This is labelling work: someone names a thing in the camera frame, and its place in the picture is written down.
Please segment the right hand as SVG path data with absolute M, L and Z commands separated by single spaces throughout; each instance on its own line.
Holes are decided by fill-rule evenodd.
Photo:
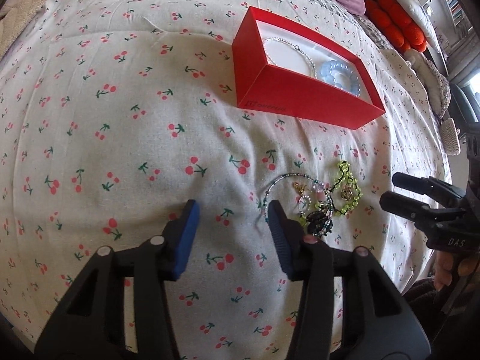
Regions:
M 477 289 L 479 287 L 479 256 L 475 255 L 464 259 L 458 266 L 457 273 L 460 277 L 469 276 L 476 267 L 474 277 L 467 286 L 467 291 Z M 448 287 L 452 283 L 452 272 L 454 267 L 454 255 L 452 253 L 436 251 L 434 263 L 433 286 L 437 292 L 444 287 Z

